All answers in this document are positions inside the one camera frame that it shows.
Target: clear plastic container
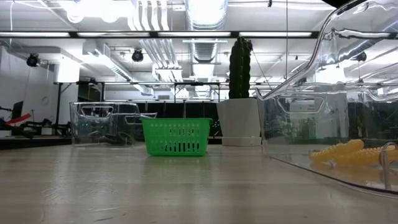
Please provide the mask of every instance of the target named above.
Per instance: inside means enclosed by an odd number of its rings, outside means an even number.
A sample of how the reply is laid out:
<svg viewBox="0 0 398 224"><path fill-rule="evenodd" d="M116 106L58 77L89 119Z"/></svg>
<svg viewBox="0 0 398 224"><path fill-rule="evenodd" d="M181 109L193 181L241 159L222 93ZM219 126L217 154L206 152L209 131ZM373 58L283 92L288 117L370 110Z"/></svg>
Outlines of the clear plastic container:
<svg viewBox="0 0 398 224"><path fill-rule="evenodd" d="M135 103L70 103L72 143L78 147L126 147L142 126Z"/></svg>
<svg viewBox="0 0 398 224"><path fill-rule="evenodd" d="M396 0L351 1L333 12L309 63L272 91L257 90L263 152L397 192L397 30Z"/></svg>

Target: plant pot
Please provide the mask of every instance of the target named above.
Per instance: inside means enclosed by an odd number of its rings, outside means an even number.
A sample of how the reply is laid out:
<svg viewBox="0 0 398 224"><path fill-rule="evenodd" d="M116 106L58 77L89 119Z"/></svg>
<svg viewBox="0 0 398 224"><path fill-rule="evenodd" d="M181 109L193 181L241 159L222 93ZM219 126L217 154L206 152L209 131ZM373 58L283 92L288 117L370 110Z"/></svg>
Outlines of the plant pot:
<svg viewBox="0 0 398 224"><path fill-rule="evenodd" d="M224 146L260 146L260 118L253 98L230 99L217 104Z"/></svg>

